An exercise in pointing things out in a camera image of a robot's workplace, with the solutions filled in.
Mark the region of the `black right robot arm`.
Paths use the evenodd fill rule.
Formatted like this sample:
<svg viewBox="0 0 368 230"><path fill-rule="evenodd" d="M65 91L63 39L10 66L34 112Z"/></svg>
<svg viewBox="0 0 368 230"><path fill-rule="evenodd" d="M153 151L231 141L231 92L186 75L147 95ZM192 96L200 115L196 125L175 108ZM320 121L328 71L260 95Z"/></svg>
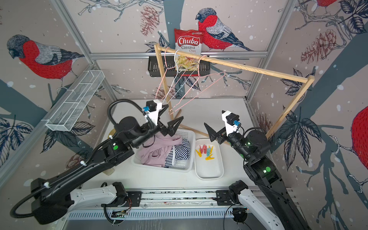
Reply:
<svg viewBox="0 0 368 230"><path fill-rule="evenodd" d="M211 141L230 143L231 147L243 158L243 169L247 176L259 187L270 202L271 211L239 180L231 184L229 193L234 204L248 208L267 230L308 230L307 221L298 210L287 191L281 174L267 157L270 148L268 139L259 127L243 132L228 134L223 128L216 132L208 124L204 125Z"/></svg>

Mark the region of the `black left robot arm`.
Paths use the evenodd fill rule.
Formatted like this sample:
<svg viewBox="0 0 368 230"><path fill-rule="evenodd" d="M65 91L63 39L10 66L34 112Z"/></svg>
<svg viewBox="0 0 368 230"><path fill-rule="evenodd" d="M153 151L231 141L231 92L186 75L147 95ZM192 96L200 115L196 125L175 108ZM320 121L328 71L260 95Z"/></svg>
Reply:
<svg viewBox="0 0 368 230"><path fill-rule="evenodd" d="M111 111L119 103L129 103L136 107L147 122L139 125L132 116L116 122ZM73 190L99 173L127 160L134 154L134 148L138 148L157 133L163 136L173 136L176 133L184 118L174 119L165 126L160 121L160 116L168 107L166 104L159 108L158 100L147 101L144 108L128 99L112 102L108 106L107 117L116 131L113 137L97 145L91 156L85 161L80 161L78 166L47 180L42 178L34 180L31 183L31 194L13 206L10 216L15 219L34 217L41 225L62 218L69 208L77 203L71 195Z"/></svg>

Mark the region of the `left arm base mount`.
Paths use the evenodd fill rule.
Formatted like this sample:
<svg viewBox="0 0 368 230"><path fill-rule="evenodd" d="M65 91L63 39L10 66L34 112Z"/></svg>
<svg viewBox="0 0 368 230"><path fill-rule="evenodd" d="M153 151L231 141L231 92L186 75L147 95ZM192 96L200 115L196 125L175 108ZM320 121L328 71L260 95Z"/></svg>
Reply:
<svg viewBox="0 0 368 230"><path fill-rule="evenodd" d="M117 208L117 207L139 207L141 201L141 191L128 191L126 195L118 195L113 201L102 203L103 208Z"/></svg>

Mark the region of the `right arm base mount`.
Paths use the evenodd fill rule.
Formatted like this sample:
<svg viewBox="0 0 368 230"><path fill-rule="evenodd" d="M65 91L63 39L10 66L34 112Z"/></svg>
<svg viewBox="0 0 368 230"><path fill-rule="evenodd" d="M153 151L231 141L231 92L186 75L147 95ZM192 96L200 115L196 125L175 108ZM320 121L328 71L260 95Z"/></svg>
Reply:
<svg viewBox="0 0 368 230"><path fill-rule="evenodd" d="M246 196L253 195L249 189L239 190L233 188L229 190L217 190L216 197L213 200L217 202L218 206L243 205L238 198L241 192L246 192Z"/></svg>

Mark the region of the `striped tank top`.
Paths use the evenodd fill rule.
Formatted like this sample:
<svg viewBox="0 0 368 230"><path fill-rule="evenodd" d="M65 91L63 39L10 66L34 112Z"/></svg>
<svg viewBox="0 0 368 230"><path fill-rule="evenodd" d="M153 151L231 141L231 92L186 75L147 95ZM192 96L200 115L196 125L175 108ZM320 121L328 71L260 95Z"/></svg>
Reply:
<svg viewBox="0 0 368 230"><path fill-rule="evenodd" d="M165 159L165 168L180 168L184 169L186 161L191 156L191 145L188 139L183 139L182 143L174 145Z"/></svg>

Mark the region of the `pink tank top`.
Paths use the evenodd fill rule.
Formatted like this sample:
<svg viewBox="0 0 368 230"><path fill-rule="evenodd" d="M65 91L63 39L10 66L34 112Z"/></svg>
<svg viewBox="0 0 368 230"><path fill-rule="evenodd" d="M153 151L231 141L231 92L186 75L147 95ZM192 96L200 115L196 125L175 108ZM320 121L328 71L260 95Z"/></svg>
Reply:
<svg viewBox="0 0 368 230"><path fill-rule="evenodd" d="M142 148L137 152L141 164L164 167L168 154L173 146L182 143L182 137L179 135L166 135L157 133L154 137L143 143Z"/></svg>

